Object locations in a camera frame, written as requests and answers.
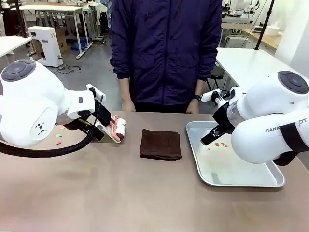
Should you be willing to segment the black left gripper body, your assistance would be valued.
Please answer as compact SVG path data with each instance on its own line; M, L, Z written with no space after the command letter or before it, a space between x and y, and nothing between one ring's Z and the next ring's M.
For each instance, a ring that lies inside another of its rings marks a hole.
M94 116L102 125L109 125L111 122L111 113L97 99L95 99Z

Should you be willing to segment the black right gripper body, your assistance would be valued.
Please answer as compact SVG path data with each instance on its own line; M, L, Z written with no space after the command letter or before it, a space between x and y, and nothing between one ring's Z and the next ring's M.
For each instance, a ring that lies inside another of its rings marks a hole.
M227 131L232 131L235 129L235 127L230 123L228 117L227 117L227 109L228 109L229 103L226 102L221 107L217 109L217 111L213 114L213 119L217 122L217 124L223 124L227 126Z

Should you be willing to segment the person's right hand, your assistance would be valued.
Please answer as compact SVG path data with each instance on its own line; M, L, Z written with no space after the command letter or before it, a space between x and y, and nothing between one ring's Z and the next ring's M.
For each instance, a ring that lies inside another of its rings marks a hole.
M122 111L135 112L135 105L131 99L122 99Z

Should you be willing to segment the person's left hand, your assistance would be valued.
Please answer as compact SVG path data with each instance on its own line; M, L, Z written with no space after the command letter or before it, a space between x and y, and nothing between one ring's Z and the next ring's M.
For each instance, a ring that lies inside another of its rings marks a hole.
M199 101L196 99L192 99L186 109L187 114L199 114Z

